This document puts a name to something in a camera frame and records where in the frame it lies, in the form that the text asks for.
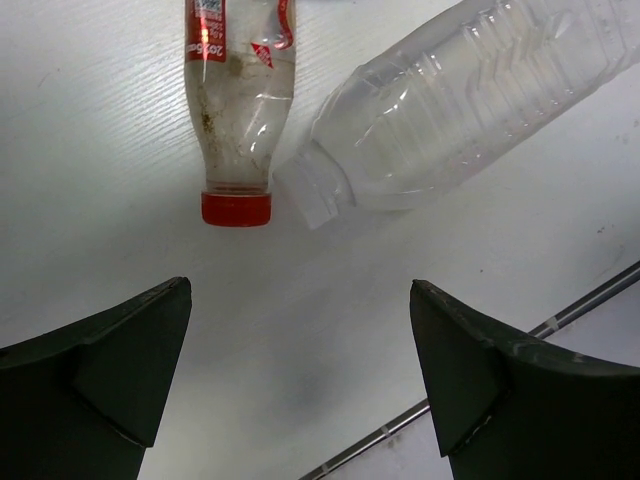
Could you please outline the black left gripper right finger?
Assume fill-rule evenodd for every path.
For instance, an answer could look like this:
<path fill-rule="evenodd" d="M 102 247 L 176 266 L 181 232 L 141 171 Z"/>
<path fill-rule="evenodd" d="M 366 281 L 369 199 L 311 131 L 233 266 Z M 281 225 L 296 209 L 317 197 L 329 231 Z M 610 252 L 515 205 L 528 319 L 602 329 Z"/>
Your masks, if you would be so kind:
<path fill-rule="evenodd" d="M 410 317 L 457 479 L 635 479 L 639 371 L 559 346 L 417 280 Z"/>

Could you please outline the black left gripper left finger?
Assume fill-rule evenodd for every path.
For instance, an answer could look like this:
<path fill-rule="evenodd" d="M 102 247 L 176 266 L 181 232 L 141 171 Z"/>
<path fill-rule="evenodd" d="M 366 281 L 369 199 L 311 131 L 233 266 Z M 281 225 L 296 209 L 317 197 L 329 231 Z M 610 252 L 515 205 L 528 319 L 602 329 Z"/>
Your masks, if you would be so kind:
<path fill-rule="evenodd" d="M 192 309 L 174 277 L 1 350 L 4 479 L 135 479 L 153 447 Z"/>

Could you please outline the large clear white-cap bottle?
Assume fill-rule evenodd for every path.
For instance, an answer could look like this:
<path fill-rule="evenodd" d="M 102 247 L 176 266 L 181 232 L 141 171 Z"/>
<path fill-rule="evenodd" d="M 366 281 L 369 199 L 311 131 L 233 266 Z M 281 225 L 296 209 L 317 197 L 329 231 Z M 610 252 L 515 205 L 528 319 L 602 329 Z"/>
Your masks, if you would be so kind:
<path fill-rule="evenodd" d="M 313 229 L 413 209 L 638 60 L 635 1 L 463 1 L 359 66 L 273 180 Z"/>

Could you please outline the red cap plastic bottle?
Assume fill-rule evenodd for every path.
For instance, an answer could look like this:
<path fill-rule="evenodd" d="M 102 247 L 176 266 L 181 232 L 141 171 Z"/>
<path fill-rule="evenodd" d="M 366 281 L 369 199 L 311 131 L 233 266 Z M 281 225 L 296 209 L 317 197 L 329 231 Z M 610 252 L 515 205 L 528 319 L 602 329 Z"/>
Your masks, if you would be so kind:
<path fill-rule="evenodd" d="M 201 148 L 203 220 L 256 227 L 271 219 L 269 172 L 294 96 L 292 0 L 185 4 L 184 77 Z"/>

